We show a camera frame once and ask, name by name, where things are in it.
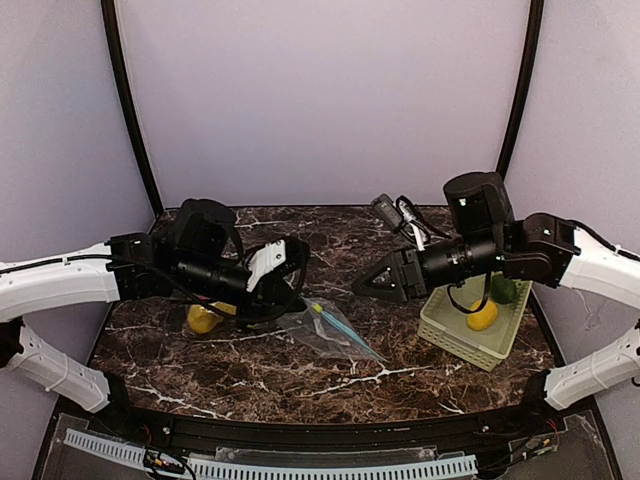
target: green avocado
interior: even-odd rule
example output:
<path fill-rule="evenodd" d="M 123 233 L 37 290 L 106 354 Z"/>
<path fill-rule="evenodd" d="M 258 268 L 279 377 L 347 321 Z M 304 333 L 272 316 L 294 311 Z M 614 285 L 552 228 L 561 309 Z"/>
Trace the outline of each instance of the green avocado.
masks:
<path fill-rule="evenodd" d="M 491 278 L 491 299 L 500 305 L 507 305 L 518 300 L 516 282 L 505 278 L 504 275 L 494 275 Z"/>

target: plastic basket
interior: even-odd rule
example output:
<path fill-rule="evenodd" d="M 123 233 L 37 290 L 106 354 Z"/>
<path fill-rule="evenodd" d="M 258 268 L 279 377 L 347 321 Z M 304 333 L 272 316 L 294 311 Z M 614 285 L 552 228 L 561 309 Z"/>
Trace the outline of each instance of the plastic basket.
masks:
<path fill-rule="evenodd" d="M 532 282 L 515 280 L 515 283 L 518 300 L 498 304 L 498 318 L 481 332 L 467 326 L 467 315 L 451 305 L 446 287 L 436 288 L 420 311 L 418 335 L 490 372 L 509 356 L 531 292 Z M 454 289 L 452 294 L 458 303 L 470 306 L 482 298 L 483 287 L 484 275 L 468 279 L 464 287 Z"/>

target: plastic bag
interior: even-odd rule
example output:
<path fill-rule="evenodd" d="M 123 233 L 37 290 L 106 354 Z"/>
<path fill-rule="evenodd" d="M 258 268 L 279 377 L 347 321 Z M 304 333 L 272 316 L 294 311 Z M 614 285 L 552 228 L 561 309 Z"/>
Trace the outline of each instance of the plastic bag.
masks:
<path fill-rule="evenodd" d="M 323 298 L 305 298 L 304 312 L 288 313 L 277 323 L 295 340 L 311 347 L 323 358 L 352 360 L 385 359 L 353 329 L 344 314 Z"/>

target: yellow lemon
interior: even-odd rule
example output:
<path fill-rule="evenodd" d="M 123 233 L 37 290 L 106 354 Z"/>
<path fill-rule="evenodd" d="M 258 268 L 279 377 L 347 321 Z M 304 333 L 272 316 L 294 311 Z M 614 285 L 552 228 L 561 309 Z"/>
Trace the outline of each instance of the yellow lemon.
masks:
<path fill-rule="evenodd" d="M 478 308 L 481 302 L 482 300 L 478 300 L 474 303 L 471 310 Z M 498 307 L 491 300 L 488 300 L 482 310 L 467 316 L 467 325 L 470 329 L 480 332 L 489 328 L 496 318 L 498 318 Z"/>
<path fill-rule="evenodd" d="M 231 315 L 236 314 L 236 307 L 222 302 L 216 302 L 214 307 Z M 209 333 L 216 325 L 222 322 L 223 318 L 200 305 L 191 305 L 187 314 L 189 328 L 196 333 Z"/>

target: robotic arm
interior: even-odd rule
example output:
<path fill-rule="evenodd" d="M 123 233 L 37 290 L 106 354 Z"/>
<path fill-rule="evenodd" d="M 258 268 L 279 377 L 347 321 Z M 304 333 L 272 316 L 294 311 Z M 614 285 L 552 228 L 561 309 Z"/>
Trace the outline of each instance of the robotic arm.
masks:
<path fill-rule="evenodd" d="M 239 322 L 259 323 L 302 310 L 298 294 L 309 256 L 305 243 L 279 239 L 244 255 L 235 214 L 211 200 L 187 200 L 175 221 L 157 236 L 143 233 L 66 255 L 0 263 L 0 369 L 18 370 L 96 413 L 126 406 L 121 379 L 87 368 L 38 337 L 22 315 L 85 302 L 115 302 L 174 290 L 194 303 L 220 300 L 237 307 Z M 237 259 L 224 258 L 231 239 Z M 284 277 L 300 270 L 295 290 Z"/>
<path fill-rule="evenodd" d="M 356 280 L 354 293 L 405 302 L 441 285 L 502 271 L 508 278 L 586 290 L 640 309 L 640 257 L 614 247 L 588 226 L 546 213 L 515 221 L 496 173 L 456 177 L 444 193 L 461 238 L 391 252 Z M 404 228 L 380 198 L 374 201 L 378 215 L 392 230 Z M 378 281 L 382 275 L 389 280 Z M 524 401 L 544 400 L 561 410 L 638 373 L 640 322 L 589 357 L 534 375 Z"/>

